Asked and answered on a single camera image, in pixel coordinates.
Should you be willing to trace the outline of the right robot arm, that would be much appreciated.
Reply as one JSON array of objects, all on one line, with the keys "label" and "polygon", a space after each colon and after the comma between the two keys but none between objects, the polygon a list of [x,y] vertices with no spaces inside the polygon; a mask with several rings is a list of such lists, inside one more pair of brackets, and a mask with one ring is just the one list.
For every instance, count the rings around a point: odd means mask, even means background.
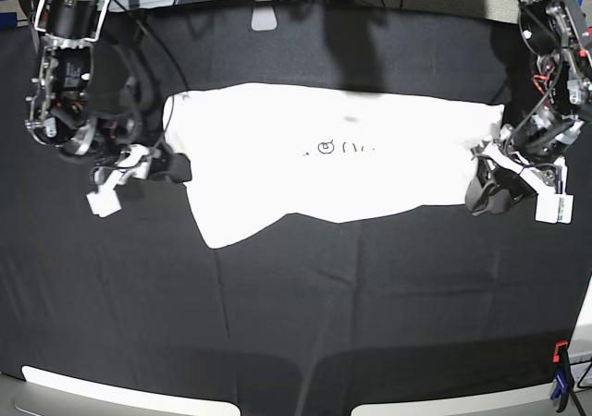
[{"label": "right robot arm", "polygon": [[138,51],[107,39],[126,70],[118,92],[120,109],[105,111],[92,104],[89,87],[98,66],[99,43],[107,12],[116,0],[39,0],[32,16],[38,35],[39,71],[27,101],[25,126],[42,145],[57,148],[75,164],[92,163],[95,186],[104,173],[185,183],[191,180],[189,159],[167,145],[165,127],[152,127],[145,114],[158,90]]}]

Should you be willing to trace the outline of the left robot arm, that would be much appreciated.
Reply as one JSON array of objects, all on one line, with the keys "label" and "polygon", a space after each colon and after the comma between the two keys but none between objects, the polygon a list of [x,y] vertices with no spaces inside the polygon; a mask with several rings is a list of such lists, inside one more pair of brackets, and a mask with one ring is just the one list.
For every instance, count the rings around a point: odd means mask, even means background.
[{"label": "left robot arm", "polygon": [[505,213],[536,197],[538,222],[571,222],[564,155],[591,121],[591,28],[583,2],[517,0],[540,98],[516,125],[503,125],[473,148],[477,168],[465,194],[471,214]]}]

